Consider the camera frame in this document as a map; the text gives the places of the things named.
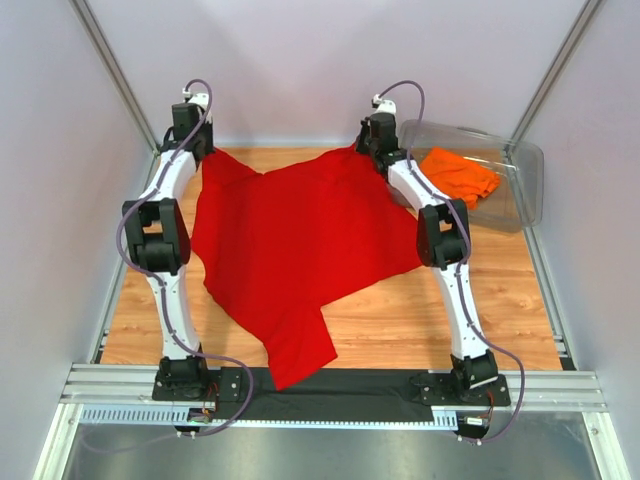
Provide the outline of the aluminium corner post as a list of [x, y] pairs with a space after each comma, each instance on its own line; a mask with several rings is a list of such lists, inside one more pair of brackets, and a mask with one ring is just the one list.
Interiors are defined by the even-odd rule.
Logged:
[[76, 13], [80, 24], [84, 28], [104, 68], [106, 69], [110, 80], [123, 100], [134, 124], [146, 144], [152, 151], [155, 151], [159, 145], [156, 135], [154, 134], [146, 115], [144, 114], [129, 82], [127, 81], [124, 71], [119, 64], [90, 3], [86, 0], [70, 0], [69, 3]]
[[584, 36], [605, 4], [605, 0], [587, 0], [583, 2], [511, 134], [511, 140], [514, 143], [525, 139], [554, 87], [569, 65], [574, 53], [580, 46]]

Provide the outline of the right aluminium corner post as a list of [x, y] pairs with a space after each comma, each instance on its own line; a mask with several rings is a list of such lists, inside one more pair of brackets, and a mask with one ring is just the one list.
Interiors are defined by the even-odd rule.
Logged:
[[569, 65], [574, 53], [580, 46], [584, 36], [605, 4], [605, 0], [587, 0], [583, 2], [511, 134], [511, 140], [514, 143], [525, 139], [554, 87]]

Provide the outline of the left aluminium corner post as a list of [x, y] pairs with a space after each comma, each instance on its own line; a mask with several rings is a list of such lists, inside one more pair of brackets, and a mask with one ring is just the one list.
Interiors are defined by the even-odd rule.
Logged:
[[127, 81], [124, 71], [119, 64], [90, 3], [86, 0], [70, 0], [69, 3], [76, 13], [80, 24], [84, 28], [104, 68], [106, 69], [110, 80], [123, 100], [134, 124], [146, 144], [152, 151], [155, 151], [159, 145], [156, 135], [154, 134], [146, 115], [144, 114], [129, 82]]

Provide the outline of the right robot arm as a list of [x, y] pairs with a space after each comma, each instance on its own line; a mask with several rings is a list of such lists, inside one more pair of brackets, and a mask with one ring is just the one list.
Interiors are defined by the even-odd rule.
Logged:
[[471, 288], [466, 203], [435, 187], [416, 160], [400, 147], [393, 113], [377, 111], [365, 117], [356, 150], [371, 158], [397, 201], [417, 214], [417, 254], [438, 282], [449, 320], [450, 390], [458, 401], [473, 403], [498, 379], [499, 372], [482, 333]]

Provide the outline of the clear plastic bin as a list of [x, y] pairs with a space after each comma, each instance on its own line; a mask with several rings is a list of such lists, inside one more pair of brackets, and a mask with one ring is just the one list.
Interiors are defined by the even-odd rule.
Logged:
[[528, 142], [512, 142], [479, 130], [407, 120], [399, 143], [422, 160], [434, 147], [461, 155], [500, 178], [500, 185], [469, 212], [473, 224], [518, 232], [539, 223], [543, 211], [544, 155]]

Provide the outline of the orange t shirt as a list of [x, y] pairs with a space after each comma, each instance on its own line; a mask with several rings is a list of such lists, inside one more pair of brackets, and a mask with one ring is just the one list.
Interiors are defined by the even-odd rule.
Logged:
[[440, 147], [431, 149], [420, 170], [442, 193], [462, 199], [470, 210], [476, 210], [501, 184], [497, 173]]

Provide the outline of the red t shirt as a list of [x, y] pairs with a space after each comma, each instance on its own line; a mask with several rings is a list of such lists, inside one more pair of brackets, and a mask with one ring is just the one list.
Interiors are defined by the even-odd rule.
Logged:
[[263, 174], [217, 151], [201, 168], [204, 286], [263, 344], [277, 389], [336, 358], [324, 305], [420, 264], [414, 217], [353, 147]]

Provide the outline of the aluminium front rail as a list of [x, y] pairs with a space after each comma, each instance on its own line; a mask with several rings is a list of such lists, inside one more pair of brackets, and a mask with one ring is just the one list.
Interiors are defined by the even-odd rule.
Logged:
[[279, 391], [270, 372], [261, 367], [246, 374], [241, 368], [214, 368], [213, 384], [200, 395], [164, 393], [151, 365], [75, 364], [67, 376], [61, 402], [113, 404], [204, 405], [214, 400], [235, 405], [253, 401], [393, 400], [426, 406], [489, 406], [530, 411], [603, 412], [606, 402], [598, 379], [587, 371], [504, 371], [494, 382], [463, 390], [439, 370], [323, 369]]

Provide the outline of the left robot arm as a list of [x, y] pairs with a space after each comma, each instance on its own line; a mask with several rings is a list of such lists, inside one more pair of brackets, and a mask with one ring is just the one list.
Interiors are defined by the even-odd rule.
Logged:
[[201, 161], [214, 151], [206, 99], [198, 94], [172, 106], [158, 170], [139, 199], [123, 204], [118, 227], [128, 264], [147, 277], [158, 310], [163, 346], [152, 398], [160, 401], [203, 400], [212, 384], [188, 306], [191, 243], [179, 205]]

